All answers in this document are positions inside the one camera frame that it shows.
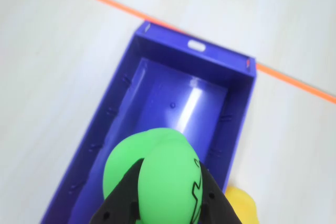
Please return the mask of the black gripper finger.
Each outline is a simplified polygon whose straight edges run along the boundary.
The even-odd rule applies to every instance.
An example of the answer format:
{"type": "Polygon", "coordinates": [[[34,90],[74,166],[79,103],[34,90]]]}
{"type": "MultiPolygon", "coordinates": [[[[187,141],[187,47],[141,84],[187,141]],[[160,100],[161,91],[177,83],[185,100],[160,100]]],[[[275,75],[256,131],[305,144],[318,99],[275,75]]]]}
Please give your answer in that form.
{"type": "Polygon", "coordinates": [[[200,166],[203,181],[200,223],[242,224],[208,169],[202,163],[200,166]]]}
{"type": "Polygon", "coordinates": [[[143,159],[136,161],[124,174],[90,223],[142,223],[138,200],[138,179],[143,159]]]}

